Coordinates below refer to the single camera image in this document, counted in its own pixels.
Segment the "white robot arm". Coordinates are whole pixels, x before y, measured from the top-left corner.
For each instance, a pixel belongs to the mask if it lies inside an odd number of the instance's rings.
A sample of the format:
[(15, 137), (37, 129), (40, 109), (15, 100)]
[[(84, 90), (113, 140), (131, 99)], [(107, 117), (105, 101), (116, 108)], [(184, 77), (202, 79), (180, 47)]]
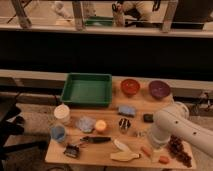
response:
[(155, 149), (160, 149), (174, 135), (213, 157), (213, 131), (189, 121), (188, 118), (189, 109), (181, 102), (173, 102), (156, 111), (148, 129), (150, 144)]

